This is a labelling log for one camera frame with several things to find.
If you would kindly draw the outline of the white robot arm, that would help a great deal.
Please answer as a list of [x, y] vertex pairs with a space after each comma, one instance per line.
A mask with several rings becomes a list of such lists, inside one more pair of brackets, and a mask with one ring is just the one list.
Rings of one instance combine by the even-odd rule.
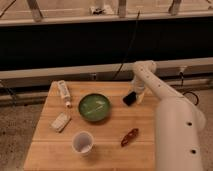
[[148, 88], [159, 98], [155, 110], [155, 171], [204, 171], [198, 132], [206, 124], [203, 112], [155, 75], [154, 61], [133, 64], [134, 90]]

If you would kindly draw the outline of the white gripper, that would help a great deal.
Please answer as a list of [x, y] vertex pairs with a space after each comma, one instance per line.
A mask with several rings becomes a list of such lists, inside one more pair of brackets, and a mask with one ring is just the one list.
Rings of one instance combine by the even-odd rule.
[[137, 94], [139, 95], [138, 96], [138, 104], [141, 104], [143, 99], [144, 99], [144, 96], [145, 96], [145, 84], [143, 83], [143, 81], [135, 76], [132, 80], [132, 90]]

